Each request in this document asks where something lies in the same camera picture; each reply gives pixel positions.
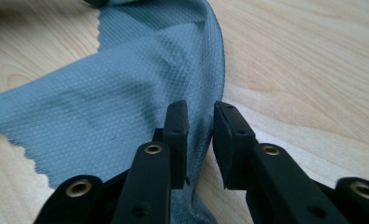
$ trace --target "textured fabric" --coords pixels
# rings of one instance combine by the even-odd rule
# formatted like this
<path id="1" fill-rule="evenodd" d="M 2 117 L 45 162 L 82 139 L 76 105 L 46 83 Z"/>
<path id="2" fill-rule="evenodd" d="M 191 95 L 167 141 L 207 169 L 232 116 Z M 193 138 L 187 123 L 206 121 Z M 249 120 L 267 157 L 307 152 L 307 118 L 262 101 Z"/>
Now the textured fabric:
<path id="1" fill-rule="evenodd" d="M 0 94 L 0 133 L 25 147 L 53 188 L 74 175 L 106 181 L 128 169 L 137 148 L 163 127 L 167 106 L 186 100 L 190 185 L 172 192 L 172 222 L 214 223 L 194 193 L 224 81 L 209 4 L 110 4 L 99 19 L 98 53 Z"/>

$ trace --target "wood grain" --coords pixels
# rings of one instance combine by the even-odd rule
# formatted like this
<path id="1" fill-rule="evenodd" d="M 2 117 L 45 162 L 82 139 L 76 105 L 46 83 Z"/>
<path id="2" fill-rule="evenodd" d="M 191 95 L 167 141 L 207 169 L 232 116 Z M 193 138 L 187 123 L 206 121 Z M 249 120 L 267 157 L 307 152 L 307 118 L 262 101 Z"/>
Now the wood grain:
<path id="1" fill-rule="evenodd" d="M 369 1 L 210 0 L 226 56 L 223 100 L 261 142 L 286 148 L 314 179 L 369 179 Z M 0 92 L 98 47 L 98 10 L 80 1 L 0 1 Z M 198 192 L 220 223 L 250 223 L 244 191 L 222 188 L 208 152 Z M 47 178 L 0 135 L 0 223 L 28 223 Z"/>

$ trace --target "blue fabric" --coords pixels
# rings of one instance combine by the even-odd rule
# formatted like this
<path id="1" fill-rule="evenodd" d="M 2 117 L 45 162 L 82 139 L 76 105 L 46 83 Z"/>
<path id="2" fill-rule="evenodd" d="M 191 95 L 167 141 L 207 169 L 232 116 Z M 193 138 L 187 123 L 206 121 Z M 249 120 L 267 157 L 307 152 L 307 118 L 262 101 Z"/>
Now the blue fabric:
<path id="1" fill-rule="evenodd" d="M 215 223 L 194 193 L 220 100 L 220 28 L 205 0 L 139 1 L 101 9 L 99 52 L 0 93 L 0 133 L 25 147 L 56 188 L 74 175 L 104 181 L 128 169 L 163 127 L 169 104 L 189 108 L 190 185 L 173 190 L 173 223 Z"/>

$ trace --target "fabric fold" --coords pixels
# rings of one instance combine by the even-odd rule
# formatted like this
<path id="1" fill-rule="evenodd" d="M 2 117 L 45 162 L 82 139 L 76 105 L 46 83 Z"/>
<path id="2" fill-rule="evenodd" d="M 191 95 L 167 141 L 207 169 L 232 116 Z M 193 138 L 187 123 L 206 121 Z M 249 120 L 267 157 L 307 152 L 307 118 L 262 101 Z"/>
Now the fabric fold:
<path id="1" fill-rule="evenodd" d="M 101 8 L 99 52 L 0 93 L 0 133 L 25 147 L 56 188 L 74 175 L 104 181 L 128 169 L 163 127 L 169 104 L 189 108 L 190 185 L 172 192 L 172 223 L 215 223 L 196 196 L 224 83 L 218 22 L 204 0 Z"/>

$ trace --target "black plastic part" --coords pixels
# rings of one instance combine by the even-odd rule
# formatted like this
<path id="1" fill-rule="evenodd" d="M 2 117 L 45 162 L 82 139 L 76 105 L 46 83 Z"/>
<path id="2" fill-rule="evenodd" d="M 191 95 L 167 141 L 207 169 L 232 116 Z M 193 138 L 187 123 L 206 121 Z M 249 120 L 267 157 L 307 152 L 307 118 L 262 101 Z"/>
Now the black plastic part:
<path id="1" fill-rule="evenodd" d="M 152 136 L 152 142 L 162 142 L 163 141 L 163 128 L 156 128 L 154 130 L 154 135 Z"/>
<path id="2" fill-rule="evenodd" d="M 187 136 L 189 124 L 187 103 L 177 101 L 167 107 L 163 142 L 170 147 L 172 189 L 183 189 L 187 177 Z"/>
<path id="3" fill-rule="evenodd" d="M 258 144 L 256 134 L 233 105 L 214 105 L 213 150 L 224 187 L 247 189 L 246 156 Z"/>
<path id="4" fill-rule="evenodd" d="M 255 224 L 273 223 L 276 219 L 274 208 L 251 166 L 248 167 L 248 181 L 250 184 L 246 191 L 246 203 L 253 222 Z"/>
<path id="5" fill-rule="evenodd" d="M 88 3 L 92 7 L 102 7 L 107 4 L 108 0 L 84 0 L 84 2 Z"/>
<path id="6" fill-rule="evenodd" d="M 103 184 L 103 190 L 94 208 L 96 216 L 89 223 L 107 224 L 111 222 L 128 174 L 129 170 L 126 170 Z"/>
<path id="7" fill-rule="evenodd" d="M 327 198 L 330 199 L 330 201 L 333 201 L 334 200 L 334 189 L 331 189 L 321 183 L 319 183 L 318 181 L 313 181 L 316 186 L 318 186 L 318 188 L 321 190 L 321 192 L 324 193 L 324 195 L 326 195 Z"/>
<path id="8" fill-rule="evenodd" d="M 369 181 L 358 177 L 338 180 L 334 202 L 351 223 L 369 223 Z"/>
<path id="9" fill-rule="evenodd" d="M 86 187 L 81 183 L 85 182 L 90 184 L 89 191 L 77 197 L 68 196 L 68 189 L 71 195 L 84 190 Z M 94 208 L 102 189 L 102 180 L 92 175 L 78 175 L 64 181 L 44 204 L 35 223 L 92 223 L 97 216 Z"/>
<path id="10" fill-rule="evenodd" d="M 274 223 L 348 223 L 282 147 L 259 144 L 250 161 L 273 207 Z"/>
<path id="11" fill-rule="evenodd" d="M 112 223 L 169 223 L 170 149 L 160 142 L 138 148 Z"/>

